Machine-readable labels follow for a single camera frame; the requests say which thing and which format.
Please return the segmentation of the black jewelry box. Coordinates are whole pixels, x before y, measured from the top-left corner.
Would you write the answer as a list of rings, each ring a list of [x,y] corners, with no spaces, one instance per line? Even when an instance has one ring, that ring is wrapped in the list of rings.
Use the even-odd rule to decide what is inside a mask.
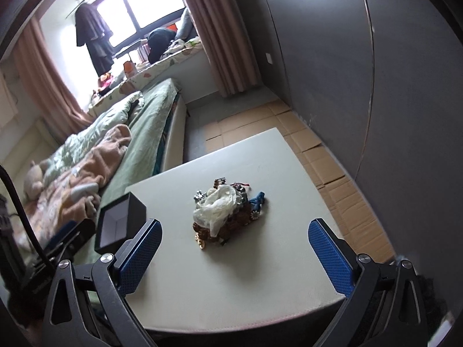
[[[98,254],[115,254],[135,237],[147,220],[146,206],[131,192],[100,210],[94,250]]]

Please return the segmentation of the white fabric scrunchie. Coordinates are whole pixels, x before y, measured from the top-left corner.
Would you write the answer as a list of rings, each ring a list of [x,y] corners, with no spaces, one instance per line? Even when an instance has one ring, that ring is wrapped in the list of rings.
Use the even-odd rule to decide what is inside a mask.
[[[229,216],[242,206],[242,200],[241,192],[227,184],[210,188],[205,193],[198,190],[194,196],[193,220],[209,230],[211,237],[217,237]]]

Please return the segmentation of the pink fleece blanket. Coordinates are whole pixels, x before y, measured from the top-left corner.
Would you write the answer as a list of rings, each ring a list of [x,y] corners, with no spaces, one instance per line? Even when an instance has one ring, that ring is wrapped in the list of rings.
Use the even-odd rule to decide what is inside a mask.
[[[101,202],[99,192],[116,173],[131,140],[129,127],[116,125],[77,165],[26,199],[26,215],[43,248],[68,222],[94,218]]]

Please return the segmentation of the flattened cardboard sheets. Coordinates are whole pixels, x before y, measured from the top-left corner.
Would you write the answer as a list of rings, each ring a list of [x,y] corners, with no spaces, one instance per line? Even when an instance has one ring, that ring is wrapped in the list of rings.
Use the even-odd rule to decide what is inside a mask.
[[[275,100],[221,120],[212,120],[203,126],[206,152],[214,152],[271,128],[282,133],[319,191],[342,236],[355,252],[369,254],[377,262],[393,259],[396,253],[386,232],[354,181],[284,102]]]

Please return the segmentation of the beige plush toy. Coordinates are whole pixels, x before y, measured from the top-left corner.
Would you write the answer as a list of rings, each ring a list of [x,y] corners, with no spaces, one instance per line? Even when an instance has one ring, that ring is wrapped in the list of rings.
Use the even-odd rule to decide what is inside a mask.
[[[42,160],[37,164],[34,161],[31,162],[23,183],[23,190],[29,201],[37,200],[44,189],[43,179],[48,167],[48,160]]]

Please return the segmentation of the green floral quilt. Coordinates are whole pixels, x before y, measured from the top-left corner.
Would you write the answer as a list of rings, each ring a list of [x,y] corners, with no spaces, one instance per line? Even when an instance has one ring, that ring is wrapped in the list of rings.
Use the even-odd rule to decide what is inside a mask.
[[[88,128],[67,137],[54,154],[45,160],[44,187],[80,162],[116,125],[127,124],[131,108],[141,92],[134,92],[103,112]]]

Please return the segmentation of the left pink curtain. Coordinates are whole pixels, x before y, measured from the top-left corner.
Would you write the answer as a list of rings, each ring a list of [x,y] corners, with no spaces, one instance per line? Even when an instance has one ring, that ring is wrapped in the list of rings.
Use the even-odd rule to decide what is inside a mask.
[[[63,143],[93,123],[60,76],[36,17],[25,25],[12,57],[23,87],[56,141]]]

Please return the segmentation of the pink curtain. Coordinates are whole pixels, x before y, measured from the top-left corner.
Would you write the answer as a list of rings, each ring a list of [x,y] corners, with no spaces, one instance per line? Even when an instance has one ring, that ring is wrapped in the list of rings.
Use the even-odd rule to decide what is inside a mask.
[[[260,72],[236,0],[184,0],[222,96],[260,85]]]
[[[23,87],[56,141],[63,143],[93,123],[60,76],[36,17],[25,25],[12,57]]]

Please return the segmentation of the green bed mattress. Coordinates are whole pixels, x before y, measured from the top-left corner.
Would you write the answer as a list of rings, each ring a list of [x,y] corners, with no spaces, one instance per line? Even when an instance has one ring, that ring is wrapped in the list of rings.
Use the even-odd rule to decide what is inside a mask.
[[[129,146],[103,187],[104,206],[124,195],[127,187],[161,171],[173,115],[180,110],[180,86],[169,78],[143,91],[143,98],[141,112],[127,127]]]

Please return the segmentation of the floral window seat cushion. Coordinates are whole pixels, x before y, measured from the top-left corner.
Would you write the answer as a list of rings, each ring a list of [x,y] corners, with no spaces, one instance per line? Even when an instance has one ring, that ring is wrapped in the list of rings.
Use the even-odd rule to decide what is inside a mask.
[[[205,60],[203,43],[199,36],[187,42],[177,40],[160,61],[139,69],[133,77],[124,77],[120,83],[115,82],[104,96],[98,95],[90,103],[88,112],[92,117],[98,117],[126,96],[146,90],[168,78],[173,78],[180,87],[186,87],[192,82],[194,67],[201,67]]]

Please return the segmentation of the hanging dark clothes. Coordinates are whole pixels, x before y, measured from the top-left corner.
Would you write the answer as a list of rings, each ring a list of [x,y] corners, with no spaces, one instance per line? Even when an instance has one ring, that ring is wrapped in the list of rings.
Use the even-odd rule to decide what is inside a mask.
[[[97,76],[108,73],[114,64],[113,32],[94,5],[83,3],[77,8],[75,30],[76,45],[87,48]]]

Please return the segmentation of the dark bag on sill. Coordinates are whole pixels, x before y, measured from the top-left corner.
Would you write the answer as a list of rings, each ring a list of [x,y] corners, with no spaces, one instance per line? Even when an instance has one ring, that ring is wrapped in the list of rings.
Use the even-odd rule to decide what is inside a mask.
[[[148,61],[154,64],[159,61],[162,54],[168,49],[170,43],[175,39],[176,32],[166,27],[158,27],[154,29],[148,37]]]

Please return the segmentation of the window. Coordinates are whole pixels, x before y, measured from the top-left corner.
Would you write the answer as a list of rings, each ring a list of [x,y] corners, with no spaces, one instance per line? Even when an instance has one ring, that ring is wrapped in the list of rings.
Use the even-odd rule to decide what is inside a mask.
[[[185,8],[183,0],[96,0],[93,4],[112,31],[110,43],[115,48],[177,21]]]

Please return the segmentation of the right pink curtain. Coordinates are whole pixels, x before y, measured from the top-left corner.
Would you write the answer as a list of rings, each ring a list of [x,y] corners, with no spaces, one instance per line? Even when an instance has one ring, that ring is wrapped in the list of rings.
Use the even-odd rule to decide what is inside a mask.
[[[184,0],[222,96],[260,85],[260,72],[236,0]]]

